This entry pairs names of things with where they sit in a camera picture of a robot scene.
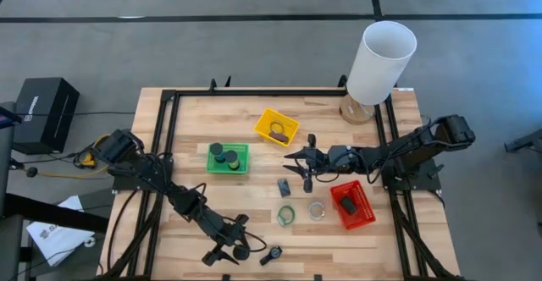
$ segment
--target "black block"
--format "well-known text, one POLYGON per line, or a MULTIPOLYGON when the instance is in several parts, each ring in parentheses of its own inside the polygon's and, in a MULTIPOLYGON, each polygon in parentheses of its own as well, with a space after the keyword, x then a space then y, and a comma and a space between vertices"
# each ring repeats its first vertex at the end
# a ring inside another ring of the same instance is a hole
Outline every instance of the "black block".
POLYGON ((24 154, 62 152, 78 99, 63 78, 26 79, 15 108, 23 121, 15 127, 13 148, 24 154))

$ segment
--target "red basket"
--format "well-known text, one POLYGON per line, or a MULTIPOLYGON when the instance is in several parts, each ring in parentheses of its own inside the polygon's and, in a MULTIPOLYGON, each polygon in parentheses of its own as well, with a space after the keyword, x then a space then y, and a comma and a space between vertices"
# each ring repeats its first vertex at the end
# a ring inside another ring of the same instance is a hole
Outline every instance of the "red basket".
POLYGON ((335 208, 339 211, 340 219, 347 230, 376 221, 373 209, 371 209, 371 205, 369 205, 365 192, 363 192, 362 185, 358 180, 332 187, 331 196, 333 197, 335 208), (348 214, 348 212, 340 205, 340 200, 345 196, 348 196, 348 198, 353 200, 356 204, 357 211, 352 215, 348 214))

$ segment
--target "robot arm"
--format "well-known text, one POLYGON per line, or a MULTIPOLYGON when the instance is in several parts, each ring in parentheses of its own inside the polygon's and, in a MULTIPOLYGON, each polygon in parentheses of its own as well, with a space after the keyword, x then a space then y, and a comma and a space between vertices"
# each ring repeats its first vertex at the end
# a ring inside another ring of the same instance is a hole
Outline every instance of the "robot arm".
POLYGON ((285 156, 294 159, 296 166, 284 167, 300 174, 304 180, 303 189, 311 193, 312 176, 326 173, 370 174, 392 161, 395 175, 404 177, 416 173, 420 165, 437 154, 466 149, 474 140, 474 133, 465 118, 457 115, 438 118, 385 146, 331 146, 325 154, 316 148, 316 137, 310 134, 309 146, 285 156), (301 166, 298 159, 305 159, 307 167, 301 166))
POLYGON ((212 266, 222 259, 239 265, 237 260, 246 260, 249 257, 251 250, 246 240, 244 226, 248 216, 240 214, 235 220, 230 219, 233 223, 226 223, 225 217, 206 205, 207 198, 203 195, 206 187, 204 183, 191 189, 174 184, 166 168, 166 160, 169 160, 169 163, 173 162, 170 155, 166 154, 160 158, 145 153, 141 140, 128 130, 118 129, 97 148, 92 148, 91 153, 110 165, 108 172, 113 176, 135 176, 147 182, 156 192, 168 198, 174 210, 186 222, 196 222, 203 233, 216 242, 213 250, 202 258, 206 265, 212 266), (203 187, 202 192, 197 190, 199 187, 203 187), (234 257, 222 251, 224 245, 235 246, 234 257))

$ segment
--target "wooden lamp base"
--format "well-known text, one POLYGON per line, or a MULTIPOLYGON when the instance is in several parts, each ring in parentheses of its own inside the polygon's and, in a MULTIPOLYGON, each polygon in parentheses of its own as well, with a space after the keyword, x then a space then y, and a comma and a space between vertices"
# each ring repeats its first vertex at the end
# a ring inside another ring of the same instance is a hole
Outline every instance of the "wooden lamp base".
POLYGON ((374 115, 374 106, 366 106, 346 95, 340 101, 340 116, 349 124, 364 124, 374 115))

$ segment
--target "wooden tabletop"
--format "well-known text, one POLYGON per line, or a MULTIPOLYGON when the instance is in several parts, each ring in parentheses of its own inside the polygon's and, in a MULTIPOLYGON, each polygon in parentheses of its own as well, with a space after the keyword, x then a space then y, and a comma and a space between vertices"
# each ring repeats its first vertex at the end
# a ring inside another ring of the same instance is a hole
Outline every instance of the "wooden tabletop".
MULTIPOLYGON (((161 92, 159 88, 143 89, 135 114, 132 131, 143 140, 147 149, 152 144, 161 92)), ((392 97, 400 135, 422 124, 412 90, 396 89, 392 97)), ((251 254, 240 266, 221 261, 208 267, 201 259, 214 247, 214 243, 195 223, 184 221, 164 201, 152 279, 220 279, 223 273, 231 274, 234 280, 312 279, 314 274, 322 274, 324 279, 401 279, 390 201, 380 180, 369 185, 364 175, 341 175, 330 184, 314 181, 313 193, 307 194, 303 192, 301 177, 282 167, 285 163, 292 163, 283 156, 305 146, 309 133, 316 135, 317 147, 323 152, 332 145, 379 146, 376 123, 348 124, 338 113, 340 99, 313 96, 182 97, 173 146, 172 180, 189 188, 207 183, 205 195, 210 208, 232 218, 239 213, 247 214, 250 217, 247 230, 261 236, 268 245, 281 246, 283 254, 280 259, 264 267, 260 266, 259 260, 268 250, 251 254), (289 147, 264 140, 253 131, 254 124, 267 107, 301 123, 289 147), (214 142, 250 144, 248 173, 207 173, 207 148, 214 142), (291 196, 281 198, 277 180, 284 178, 290 184, 291 196), (361 182, 376 222, 347 231, 333 208, 329 189, 354 179, 361 182), (308 216, 307 209, 313 201, 320 201, 326 207, 325 217, 320 221, 314 221, 308 216), (281 227, 276 219, 277 211, 283 205, 290 205, 296 210, 296 220, 286 227, 281 227)), ((384 107, 382 111, 390 141, 390 128, 384 107)), ((167 128, 167 125, 163 126, 161 149, 167 128)), ((113 223, 128 194, 122 192, 115 198, 106 242, 109 241, 113 223)), ((442 204, 428 192, 416 191, 412 195, 425 243, 451 273, 458 274, 459 268, 442 204)), ((113 242, 112 262, 122 254, 133 238, 140 199, 141 192, 138 192, 120 219, 113 242)), ((252 248, 259 247, 255 240, 249 241, 252 248)), ((409 239, 407 242, 412 273, 417 273, 413 246, 409 239)), ((147 241, 144 241, 138 273, 142 273, 146 246, 147 241)), ((106 255, 107 244, 104 245, 101 258, 104 267, 106 255)))

